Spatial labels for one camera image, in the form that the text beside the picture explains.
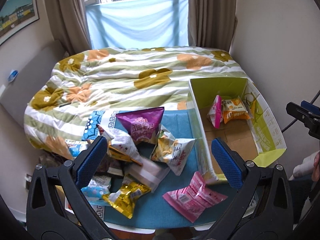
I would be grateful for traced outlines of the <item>dark brown snack bag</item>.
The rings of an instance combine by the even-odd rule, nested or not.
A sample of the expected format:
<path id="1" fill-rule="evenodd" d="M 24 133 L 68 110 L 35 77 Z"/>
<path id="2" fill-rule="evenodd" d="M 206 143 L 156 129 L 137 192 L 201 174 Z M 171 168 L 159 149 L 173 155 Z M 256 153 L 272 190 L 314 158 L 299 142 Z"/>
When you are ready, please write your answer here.
<path id="1" fill-rule="evenodd" d="M 111 158 L 109 155 L 105 155 L 100 162 L 97 170 L 97 174 L 108 174 L 109 176 L 118 176 L 123 177 L 123 166 L 122 163 L 114 158 Z"/>

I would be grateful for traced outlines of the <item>orange cake snack packet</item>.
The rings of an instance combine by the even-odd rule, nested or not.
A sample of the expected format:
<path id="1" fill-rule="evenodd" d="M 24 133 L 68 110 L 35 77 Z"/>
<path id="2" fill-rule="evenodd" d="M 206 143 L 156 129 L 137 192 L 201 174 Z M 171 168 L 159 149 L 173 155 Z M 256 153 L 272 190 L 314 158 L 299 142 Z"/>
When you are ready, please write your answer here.
<path id="1" fill-rule="evenodd" d="M 222 117 L 224 124 L 231 120 L 249 120 L 251 118 L 245 104 L 239 97 L 222 100 Z"/>

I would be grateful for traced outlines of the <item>pink snack packet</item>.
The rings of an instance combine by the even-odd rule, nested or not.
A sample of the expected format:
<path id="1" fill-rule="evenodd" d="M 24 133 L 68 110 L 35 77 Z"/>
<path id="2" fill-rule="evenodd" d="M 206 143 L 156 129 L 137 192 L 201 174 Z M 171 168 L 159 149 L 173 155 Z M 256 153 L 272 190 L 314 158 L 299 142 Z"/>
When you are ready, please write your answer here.
<path id="1" fill-rule="evenodd" d="M 222 100 L 221 96 L 217 95 L 210 107 L 207 114 L 208 120 L 211 122 L 214 128 L 219 129 L 223 120 L 222 116 Z"/>
<path id="2" fill-rule="evenodd" d="M 187 187 L 163 194 L 166 202 L 180 215 L 194 223 L 205 209 L 217 205 L 228 197 L 209 189 L 199 171 L 196 171 Z"/>

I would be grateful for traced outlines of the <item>blue white snack packet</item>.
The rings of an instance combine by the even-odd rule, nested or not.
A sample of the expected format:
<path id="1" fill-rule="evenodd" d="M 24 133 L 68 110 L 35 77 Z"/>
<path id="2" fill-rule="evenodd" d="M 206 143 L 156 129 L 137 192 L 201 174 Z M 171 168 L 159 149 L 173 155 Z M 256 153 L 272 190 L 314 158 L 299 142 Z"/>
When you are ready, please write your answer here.
<path id="1" fill-rule="evenodd" d="M 89 184 L 81 189 L 85 198 L 91 205 L 107 206 L 108 203 L 103 200 L 103 195 L 110 193 L 111 177 L 93 176 Z"/>

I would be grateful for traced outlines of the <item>gold foil snack packet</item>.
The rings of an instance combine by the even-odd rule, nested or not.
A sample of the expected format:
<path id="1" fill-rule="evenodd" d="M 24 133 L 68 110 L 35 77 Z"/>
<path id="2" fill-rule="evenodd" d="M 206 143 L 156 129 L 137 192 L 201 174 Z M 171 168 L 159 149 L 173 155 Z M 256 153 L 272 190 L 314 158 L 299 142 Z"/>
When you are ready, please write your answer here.
<path id="1" fill-rule="evenodd" d="M 102 199 L 126 218 L 133 217 L 138 199 L 151 189 L 135 180 L 124 180 L 117 192 L 102 195 Z"/>

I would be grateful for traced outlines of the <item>white striped snack bag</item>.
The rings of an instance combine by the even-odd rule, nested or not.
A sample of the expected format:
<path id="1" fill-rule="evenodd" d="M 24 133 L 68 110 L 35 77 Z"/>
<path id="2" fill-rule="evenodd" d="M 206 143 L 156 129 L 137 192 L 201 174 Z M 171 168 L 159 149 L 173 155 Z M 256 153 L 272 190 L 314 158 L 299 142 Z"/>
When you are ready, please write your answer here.
<path id="1" fill-rule="evenodd" d="M 129 134 L 117 128 L 102 128 L 96 125 L 101 136 L 107 139 L 107 154 L 109 157 L 129 163 L 143 165 L 135 143 Z"/>

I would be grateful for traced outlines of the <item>floral striped duvet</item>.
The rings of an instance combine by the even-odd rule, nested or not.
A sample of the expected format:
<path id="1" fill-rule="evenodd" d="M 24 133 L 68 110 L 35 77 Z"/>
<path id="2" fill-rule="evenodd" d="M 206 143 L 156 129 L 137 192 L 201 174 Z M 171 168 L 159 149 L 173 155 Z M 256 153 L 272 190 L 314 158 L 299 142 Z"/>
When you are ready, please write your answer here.
<path id="1" fill-rule="evenodd" d="M 224 50 L 200 47 L 87 50 L 56 63 L 24 112 L 35 148 L 67 156 L 66 139 L 81 141 L 93 111 L 163 106 L 185 109 L 188 82 L 247 77 Z"/>

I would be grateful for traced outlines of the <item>clear plastic packet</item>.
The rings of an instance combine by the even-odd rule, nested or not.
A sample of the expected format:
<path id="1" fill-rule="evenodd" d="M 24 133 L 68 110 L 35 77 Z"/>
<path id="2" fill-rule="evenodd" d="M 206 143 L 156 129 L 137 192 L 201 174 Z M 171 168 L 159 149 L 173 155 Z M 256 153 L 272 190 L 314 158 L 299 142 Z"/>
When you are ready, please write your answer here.
<path id="1" fill-rule="evenodd" d="M 170 172 L 169 167 L 158 165 L 146 157 L 142 157 L 142 166 L 132 163 L 125 168 L 125 174 L 131 175 L 140 183 L 155 192 L 161 181 Z"/>

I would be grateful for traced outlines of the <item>teal patterned table cloth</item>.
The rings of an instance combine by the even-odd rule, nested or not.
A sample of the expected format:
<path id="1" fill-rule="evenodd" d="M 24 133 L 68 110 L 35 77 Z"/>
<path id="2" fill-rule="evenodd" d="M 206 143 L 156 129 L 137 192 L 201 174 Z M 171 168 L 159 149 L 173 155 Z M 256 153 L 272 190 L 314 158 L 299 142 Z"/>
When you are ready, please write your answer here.
<path id="1" fill-rule="evenodd" d="M 178 138 L 193 137 L 187 110 L 164 111 L 161 124 Z M 143 172 L 143 175 L 148 175 L 147 179 L 151 179 L 152 188 L 154 189 L 155 186 L 157 188 L 154 192 L 149 192 L 137 200 L 131 219 L 128 219 L 109 205 L 101 207 L 98 205 L 98 216 L 107 225 L 114 224 L 117 227 L 155 230 L 212 224 L 224 213 L 234 199 L 236 189 L 230 187 L 228 183 L 209 186 L 211 190 L 226 195 L 227 199 L 205 209 L 195 223 L 191 223 L 171 207 L 162 196 L 168 191 L 178 190 L 189 185 L 192 176 L 198 170 L 195 149 L 193 148 L 191 151 L 180 176 L 176 176 L 164 163 L 151 162 L 161 167 L 162 170 L 167 171 L 167 175 L 161 180 L 159 176 L 153 174 L 155 173 L 153 171 L 155 170 L 154 168 L 148 174 Z"/>

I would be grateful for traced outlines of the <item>white red-text snack bag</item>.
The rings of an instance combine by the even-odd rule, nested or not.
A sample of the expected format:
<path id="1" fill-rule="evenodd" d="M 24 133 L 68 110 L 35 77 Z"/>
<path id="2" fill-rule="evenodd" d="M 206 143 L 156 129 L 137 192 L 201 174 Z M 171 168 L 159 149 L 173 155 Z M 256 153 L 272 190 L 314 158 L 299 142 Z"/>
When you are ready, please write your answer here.
<path id="1" fill-rule="evenodd" d="M 175 138 L 165 126 L 160 124 L 156 145 L 150 159 L 166 163 L 176 176 L 180 176 L 195 142 L 194 138 Z"/>

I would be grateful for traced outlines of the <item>purple potato chip bag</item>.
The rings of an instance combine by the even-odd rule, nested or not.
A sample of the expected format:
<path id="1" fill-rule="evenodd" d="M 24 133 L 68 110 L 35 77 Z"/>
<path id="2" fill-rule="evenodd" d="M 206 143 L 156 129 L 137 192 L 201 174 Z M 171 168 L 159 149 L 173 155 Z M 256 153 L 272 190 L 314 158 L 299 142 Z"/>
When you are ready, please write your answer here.
<path id="1" fill-rule="evenodd" d="M 116 114 L 135 144 L 156 144 L 156 135 L 163 118 L 164 107 L 154 107 Z"/>

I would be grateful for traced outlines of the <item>right brown curtain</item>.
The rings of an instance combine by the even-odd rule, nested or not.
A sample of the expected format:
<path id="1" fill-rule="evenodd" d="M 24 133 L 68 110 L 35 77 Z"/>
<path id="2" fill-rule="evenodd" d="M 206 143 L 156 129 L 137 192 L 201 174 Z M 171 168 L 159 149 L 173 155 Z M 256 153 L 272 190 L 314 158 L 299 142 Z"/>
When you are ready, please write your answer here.
<path id="1" fill-rule="evenodd" d="M 188 43 L 229 51 L 237 25 L 236 0 L 188 0 Z"/>

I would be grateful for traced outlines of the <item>grey headboard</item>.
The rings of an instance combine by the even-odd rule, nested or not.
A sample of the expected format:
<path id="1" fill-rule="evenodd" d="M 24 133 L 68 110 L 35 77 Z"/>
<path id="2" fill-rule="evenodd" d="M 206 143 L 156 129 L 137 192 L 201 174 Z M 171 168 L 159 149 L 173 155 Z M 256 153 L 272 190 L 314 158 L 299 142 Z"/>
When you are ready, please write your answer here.
<path id="1" fill-rule="evenodd" d="M 49 80 L 53 67 L 65 53 L 60 41 L 55 40 L 33 57 L 1 95 L 1 105 L 9 113 L 23 114 L 33 95 Z"/>

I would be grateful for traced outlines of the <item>framed town picture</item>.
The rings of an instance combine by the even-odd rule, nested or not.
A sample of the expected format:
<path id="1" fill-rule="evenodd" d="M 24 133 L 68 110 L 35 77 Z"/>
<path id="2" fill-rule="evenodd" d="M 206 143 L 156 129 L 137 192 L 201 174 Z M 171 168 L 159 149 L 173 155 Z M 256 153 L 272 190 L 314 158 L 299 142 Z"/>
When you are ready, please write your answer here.
<path id="1" fill-rule="evenodd" d="M 37 0 L 7 0 L 1 9 L 0 44 L 39 19 Z"/>

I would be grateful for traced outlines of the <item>left brown curtain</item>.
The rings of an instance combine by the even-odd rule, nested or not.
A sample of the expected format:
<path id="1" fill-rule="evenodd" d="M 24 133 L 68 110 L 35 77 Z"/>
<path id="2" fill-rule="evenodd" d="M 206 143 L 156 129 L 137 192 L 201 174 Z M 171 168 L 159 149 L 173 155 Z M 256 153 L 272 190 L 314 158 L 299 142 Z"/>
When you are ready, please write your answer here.
<path id="1" fill-rule="evenodd" d="M 84 0 L 44 0 L 53 38 L 71 54 L 92 48 Z"/>

